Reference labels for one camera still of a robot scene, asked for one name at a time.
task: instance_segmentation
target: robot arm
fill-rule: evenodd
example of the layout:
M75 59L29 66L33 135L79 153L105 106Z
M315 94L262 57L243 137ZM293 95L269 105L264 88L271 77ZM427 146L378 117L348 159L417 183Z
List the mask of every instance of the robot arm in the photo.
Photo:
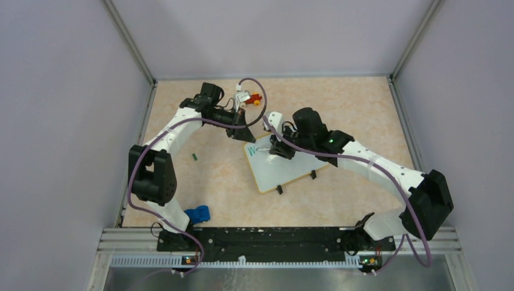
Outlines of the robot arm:
M193 99L187 98L180 104L172 120L154 137L146 142L144 146L134 145L130 149L128 162L128 175L130 176L135 167L136 161L143 150L162 133L169 131L165 137L152 147L145 155L143 162L136 172L132 186L134 193L140 200L145 201L155 212L184 231L189 225L189 217L184 213L176 199L173 199L177 188L177 179L173 168L172 158L178 153L186 140L204 122L201 120L183 123L173 130L169 128L185 119L204 118L227 125L246 125L245 111L238 107L230 111L218 108L219 97L223 96L223 89L209 83L203 83L200 94ZM250 129L227 129L227 136L248 142L255 142ZM147 169L153 165L153 171ZM169 232L177 231L164 225Z
M453 209L452 199L443 174L432 170L429 174L407 169L365 148L355 139L339 130L327 130L321 122L318 112L311 108L303 108L293 114L296 127L284 123L282 114L271 112L267 115L271 126L277 129L282 138L301 148L318 153L331 153L355 156L370 162L353 159L316 156L335 167L351 170L366 177L368 180L386 189L403 205L404 198L398 193L394 183L382 171L373 165L387 170L399 183L407 195L418 217L427 239L432 239ZM281 141L279 137L270 137L272 147L270 154L292 159L296 150ZM379 240L387 236L411 233L420 237L409 211L399 207L388 212L370 213L357 223L372 239Z

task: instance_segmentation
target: white wall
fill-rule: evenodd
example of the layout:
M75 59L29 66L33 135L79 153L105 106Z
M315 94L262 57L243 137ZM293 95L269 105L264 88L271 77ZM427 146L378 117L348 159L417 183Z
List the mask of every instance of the white wall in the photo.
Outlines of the white wall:
M391 73L432 0L114 0L158 78Z
M426 166L442 171L481 290L512 290L513 1L446 1L399 80Z
M148 93L100 0L0 2L0 290L84 290Z

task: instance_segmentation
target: table surface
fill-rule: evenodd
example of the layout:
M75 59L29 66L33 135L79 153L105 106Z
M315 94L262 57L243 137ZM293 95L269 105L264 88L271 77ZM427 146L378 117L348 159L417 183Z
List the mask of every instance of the table surface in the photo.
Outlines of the table surface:
M154 137L173 117L185 98L199 93L208 81L225 92L222 104L235 92L239 80L161 81L144 141ZM318 111L329 130L342 130L360 143L398 164L412 168L398 114L385 77L260 79L268 94L268 111L286 120L303 107ZM243 90L258 92L250 81ZM247 121L262 105L248 105ZM251 128L266 134L261 123ZM224 129L205 125L173 159L178 180L175 193L183 209L207 205L211 220L204 226L285 227L353 226L370 212L400 206L392 195L352 172L324 167L318 178L301 178L284 186L284 194L260 194L243 152L243 142L230 139ZM138 206L145 204L133 195ZM156 218L128 208L123 226L149 226Z

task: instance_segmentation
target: blue toy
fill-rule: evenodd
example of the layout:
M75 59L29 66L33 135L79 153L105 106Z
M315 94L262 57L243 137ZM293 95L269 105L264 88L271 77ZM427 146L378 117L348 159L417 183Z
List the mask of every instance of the blue toy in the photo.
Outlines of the blue toy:
M210 220L209 208L207 205L200 205L196 209L187 209L184 211L193 224L207 222Z

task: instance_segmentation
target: red object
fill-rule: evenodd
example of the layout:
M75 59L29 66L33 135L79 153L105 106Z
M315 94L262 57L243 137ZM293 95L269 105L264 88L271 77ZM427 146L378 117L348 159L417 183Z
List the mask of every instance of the red object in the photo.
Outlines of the red object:
M250 95L250 99L244 101L246 104L255 104L255 101L260 101L262 100L262 97L261 95L259 95L259 93L254 93L252 95Z

